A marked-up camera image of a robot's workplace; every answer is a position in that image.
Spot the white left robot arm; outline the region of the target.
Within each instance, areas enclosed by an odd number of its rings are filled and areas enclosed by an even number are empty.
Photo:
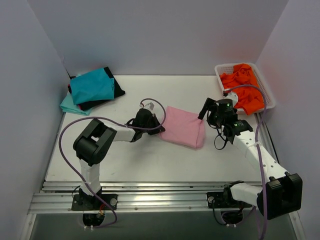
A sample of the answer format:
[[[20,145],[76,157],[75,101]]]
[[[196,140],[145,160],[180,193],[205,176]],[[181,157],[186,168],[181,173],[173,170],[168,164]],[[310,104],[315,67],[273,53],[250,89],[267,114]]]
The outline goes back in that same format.
[[[113,142],[138,141],[144,133],[156,135],[165,131],[153,113],[154,104],[149,102],[139,109],[135,118],[127,122],[128,127],[107,126],[98,119],[93,119],[73,143],[73,149],[79,158],[81,183],[79,194],[83,204],[95,210],[101,203],[100,163],[107,155]]]

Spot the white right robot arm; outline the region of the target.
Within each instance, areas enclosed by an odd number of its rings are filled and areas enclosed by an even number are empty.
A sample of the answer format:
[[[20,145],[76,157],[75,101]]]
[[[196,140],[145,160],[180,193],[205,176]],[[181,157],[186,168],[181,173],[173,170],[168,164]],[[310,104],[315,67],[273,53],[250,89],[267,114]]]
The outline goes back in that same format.
[[[232,207],[246,203],[257,207],[268,220],[301,209],[302,178],[297,173],[289,173],[259,143],[252,126],[238,118],[231,99],[207,98],[198,115],[198,119],[203,118],[226,144],[236,147],[261,176],[261,187],[242,180],[226,184],[222,193],[225,205]]]

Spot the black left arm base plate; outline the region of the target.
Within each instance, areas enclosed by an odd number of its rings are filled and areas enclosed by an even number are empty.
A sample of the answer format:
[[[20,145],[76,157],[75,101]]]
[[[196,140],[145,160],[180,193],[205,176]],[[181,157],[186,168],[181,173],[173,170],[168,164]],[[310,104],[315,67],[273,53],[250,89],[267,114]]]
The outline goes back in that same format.
[[[113,210],[117,209],[118,195],[117,194],[99,194],[104,202],[106,202]],[[97,211],[102,209],[108,210],[106,205],[95,196],[85,194],[75,194],[71,205],[72,211]]]

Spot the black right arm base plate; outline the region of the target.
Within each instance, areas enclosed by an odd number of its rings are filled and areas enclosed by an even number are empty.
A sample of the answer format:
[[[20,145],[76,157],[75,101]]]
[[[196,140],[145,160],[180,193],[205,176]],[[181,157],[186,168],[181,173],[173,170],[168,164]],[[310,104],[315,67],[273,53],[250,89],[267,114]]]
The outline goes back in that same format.
[[[224,198],[224,194],[222,191],[211,191],[206,193],[207,198],[207,206],[210,209],[231,209],[231,208],[251,208],[252,205],[241,202],[234,201],[228,202]]]

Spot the pink t-shirt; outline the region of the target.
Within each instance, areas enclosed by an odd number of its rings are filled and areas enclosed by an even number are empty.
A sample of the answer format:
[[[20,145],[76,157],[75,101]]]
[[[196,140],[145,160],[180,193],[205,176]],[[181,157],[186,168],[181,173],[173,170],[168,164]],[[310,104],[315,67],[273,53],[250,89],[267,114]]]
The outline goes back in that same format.
[[[163,141],[200,149],[206,138],[205,123],[196,113],[172,106],[166,108],[165,131],[159,134]]]

